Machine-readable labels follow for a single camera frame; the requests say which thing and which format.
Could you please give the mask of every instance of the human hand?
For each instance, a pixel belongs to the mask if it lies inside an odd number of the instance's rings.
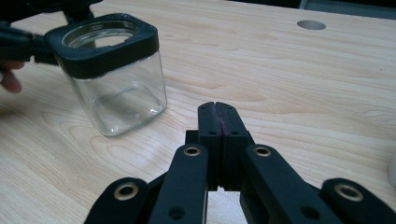
[[[22,90],[21,83],[12,73],[13,69],[24,67],[24,62],[0,59],[0,84],[8,91],[18,93]]]

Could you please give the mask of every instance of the white object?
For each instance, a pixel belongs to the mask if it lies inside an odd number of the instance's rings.
[[[392,160],[389,164],[389,183],[396,187],[396,153],[393,154]]]

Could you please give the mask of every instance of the wooden table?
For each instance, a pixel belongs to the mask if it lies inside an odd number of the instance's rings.
[[[308,183],[356,181],[396,209],[396,21],[227,1],[104,1],[159,29],[168,107],[115,138],[90,124],[59,67],[28,63],[0,90],[0,222],[82,223],[113,181],[167,171],[206,102],[236,107],[256,143]],[[298,21],[320,21],[307,30]],[[15,27],[65,24],[41,14]],[[237,193],[210,192],[208,223],[244,223]]]

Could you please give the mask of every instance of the light wood tabletop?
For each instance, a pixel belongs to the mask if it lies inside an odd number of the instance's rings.
[[[206,102],[234,106],[255,142],[307,183],[347,178],[396,209],[396,21],[211,0],[112,0],[92,11],[158,28],[167,108],[104,137],[61,68],[27,63],[15,72],[22,92],[0,90],[0,223],[82,223],[113,181],[167,171]],[[13,24],[39,34],[62,25],[62,13]],[[207,223],[246,223],[238,197],[210,192]]]

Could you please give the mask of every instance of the black lid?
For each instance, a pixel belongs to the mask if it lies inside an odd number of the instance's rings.
[[[106,28],[109,24],[116,27]],[[125,32],[131,36],[114,46],[73,47],[74,37],[83,36],[83,32],[97,31],[113,32],[115,35]],[[110,14],[72,23],[51,30],[44,37],[66,74],[78,79],[101,77],[106,72],[153,55],[160,47],[157,29],[127,14]]]

